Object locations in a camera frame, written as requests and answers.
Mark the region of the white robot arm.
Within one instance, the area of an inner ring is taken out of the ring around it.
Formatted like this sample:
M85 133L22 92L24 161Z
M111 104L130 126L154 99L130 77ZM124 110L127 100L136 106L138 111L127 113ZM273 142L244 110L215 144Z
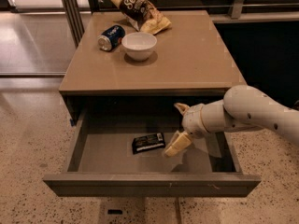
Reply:
M182 115L183 131L176 131L167 144L164 151L167 157L176 156L194 139L220 132L268 129L299 145L299 111L281 105L251 86L234 86L222 100L207 105L175 103L174 107Z

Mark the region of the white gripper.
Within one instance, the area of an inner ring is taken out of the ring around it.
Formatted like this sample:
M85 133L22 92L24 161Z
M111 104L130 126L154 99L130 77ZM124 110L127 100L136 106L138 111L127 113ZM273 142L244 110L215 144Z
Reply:
M185 132L176 131L164 150L166 157L174 157L188 147L193 139L203 138L206 128L203 124L201 111L203 104L188 106L183 103L174 103L174 107L183 116L182 127Z

